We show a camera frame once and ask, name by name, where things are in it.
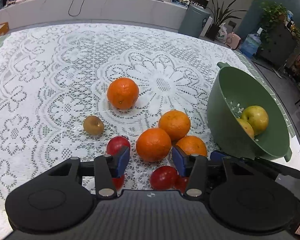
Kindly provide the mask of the long white tv console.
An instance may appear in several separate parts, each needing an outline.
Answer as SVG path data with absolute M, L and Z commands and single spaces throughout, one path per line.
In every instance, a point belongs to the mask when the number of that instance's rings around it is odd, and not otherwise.
M 23 0 L 0 10 L 11 29 L 59 21 L 114 21 L 179 29 L 186 8 L 156 0 Z

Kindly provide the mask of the white plastic bag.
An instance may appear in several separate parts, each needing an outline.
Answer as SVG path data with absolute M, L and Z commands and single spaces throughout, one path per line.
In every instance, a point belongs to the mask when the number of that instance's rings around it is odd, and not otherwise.
M 220 26 L 219 26 L 219 31 L 216 35 L 216 40 L 218 42 L 221 42 L 223 44 L 226 43 L 226 39 L 227 39 L 228 33 L 227 33 L 227 29 L 225 27 L 225 22 L 223 22 Z

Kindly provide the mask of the red tomato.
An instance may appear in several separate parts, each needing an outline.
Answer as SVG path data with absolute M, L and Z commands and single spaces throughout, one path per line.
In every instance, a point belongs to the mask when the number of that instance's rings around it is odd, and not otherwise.
M 169 190 L 174 187 L 178 179 L 178 172 L 174 167 L 162 166 L 150 176 L 149 182 L 154 190 Z
M 179 190 L 183 194 L 188 185 L 188 182 L 189 182 L 189 177 L 178 176 L 178 178 L 175 182 L 174 188 L 176 190 Z
M 130 148 L 130 142 L 127 137 L 125 136 L 116 136 L 109 140 L 106 153 L 109 155 L 115 155 L 123 146 Z M 119 178 L 112 179 L 114 186 L 116 187 L 117 191 L 120 191 L 125 183 L 125 174 L 120 176 Z

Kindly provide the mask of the dark cabinet with plants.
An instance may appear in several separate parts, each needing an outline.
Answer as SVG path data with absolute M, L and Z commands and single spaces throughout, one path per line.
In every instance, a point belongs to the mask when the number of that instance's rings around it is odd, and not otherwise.
M 281 67 L 298 44 L 300 30 L 294 25 L 293 18 L 288 16 L 289 11 L 284 5 L 265 1 L 261 8 L 259 26 L 263 31 L 256 56 L 275 67 Z

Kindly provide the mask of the blue water jug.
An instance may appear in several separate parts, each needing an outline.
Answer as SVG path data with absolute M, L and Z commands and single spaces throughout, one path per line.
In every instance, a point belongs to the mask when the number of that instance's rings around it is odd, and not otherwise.
M 261 33 L 263 29 L 259 28 L 254 34 L 248 34 L 246 39 L 240 46 L 240 51 L 248 58 L 252 58 L 256 54 L 259 46 L 261 45 Z

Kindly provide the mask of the yellow-green apple upper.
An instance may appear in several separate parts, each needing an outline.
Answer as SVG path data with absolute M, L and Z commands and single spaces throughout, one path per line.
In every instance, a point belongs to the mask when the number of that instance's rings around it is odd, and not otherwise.
M 241 119 L 247 121 L 254 130 L 254 135 L 263 133 L 269 124 L 266 110 L 261 106 L 249 106 L 241 114 Z

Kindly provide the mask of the green colander bowl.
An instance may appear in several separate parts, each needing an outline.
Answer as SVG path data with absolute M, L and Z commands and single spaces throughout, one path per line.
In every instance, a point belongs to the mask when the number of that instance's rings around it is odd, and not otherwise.
M 292 151 L 286 121 L 269 92 L 248 73 L 219 62 L 220 68 L 207 103 L 207 123 L 215 143 L 235 157 L 290 161 Z M 269 117 L 265 131 L 251 138 L 238 118 L 250 106 L 262 107 Z

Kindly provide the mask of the potted long-leaf plant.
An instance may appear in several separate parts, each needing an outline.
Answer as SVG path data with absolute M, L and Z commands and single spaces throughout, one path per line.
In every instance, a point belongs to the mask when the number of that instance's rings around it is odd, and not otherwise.
M 206 7 L 209 9 L 209 11 L 212 14 L 212 24 L 209 27 L 207 31 L 207 38 L 210 40 L 214 41 L 217 37 L 217 34 L 219 32 L 220 25 L 224 23 L 226 20 L 229 19 L 235 19 L 235 20 L 241 20 L 240 17 L 235 16 L 234 13 L 236 12 L 247 12 L 247 10 L 237 10 L 237 9 L 232 9 L 232 5 L 237 1 L 233 0 L 230 2 L 227 6 L 225 6 L 225 3 L 222 2 L 221 5 L 219 5 L 218 0 L 210 0 L 212 2 L 212 8 Z

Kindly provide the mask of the white lace tablecloth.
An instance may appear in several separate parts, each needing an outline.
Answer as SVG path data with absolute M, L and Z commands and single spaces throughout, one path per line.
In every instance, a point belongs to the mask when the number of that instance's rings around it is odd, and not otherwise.
M 114 24 L 63 24 L 12 33 L 0 48 L 0 239 L 300 239 L 300 179 L 236 176 L 230 159 L 210 160 L 215 143 L 207 103 L 218 63 L 253 76 L 223 46 L 168 31 Z M 126 77 L 139 88 L 127 110 L 107 99 Z M 143 161 L 136 141 L 171 110 L 191 121 L 187 135 L 207 148 L 204 198 L 149 182 L 161 161 Z M 101 135 L 83 128 L 87 116 Z M 114 199 L 98 199 L 94 159 L 125 136 L 130 159 Z

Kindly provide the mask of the brown kiwi fruit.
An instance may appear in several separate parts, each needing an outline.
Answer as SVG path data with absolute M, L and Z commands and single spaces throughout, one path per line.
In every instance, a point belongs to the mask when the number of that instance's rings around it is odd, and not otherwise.
M 90 115 L 83 121 L 83 128 L 89 135 L 98 136 L 104 132 L 104 123 L 99 117 Z

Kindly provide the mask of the orange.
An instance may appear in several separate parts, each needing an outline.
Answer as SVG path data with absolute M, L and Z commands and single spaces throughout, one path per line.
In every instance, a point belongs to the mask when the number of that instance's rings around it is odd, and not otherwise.
M 172 141 L 177 141 L 187 135 L 191 121 L 184 112 L 171 110 L 161 116 L 158 127 L 163 129 Z
M 169 135 L 160 128 L 150 128 L 144 131 L 136 141 L 136 152 L 146 162 L 156 162 L 164 159 L 172 147 Z
M 114 80 L 107 90 L 108 101 L 112 106 L 121 110 L 127 110 L 133 107 L 138 97 L 138 85 L 126 77 Z
M 175 144 L 181 148 L 187 155 L 198 154 L 207 157 L 206 144 L 194 135 L 187 135 Z

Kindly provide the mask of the grey pedal trash bin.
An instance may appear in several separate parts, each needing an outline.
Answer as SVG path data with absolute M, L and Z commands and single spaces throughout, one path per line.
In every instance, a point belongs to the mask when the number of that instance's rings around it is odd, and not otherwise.
M 189 5 L 178 33 L 195 38 L 200 37 L 210 15 L 208 10 L 200 6 Z

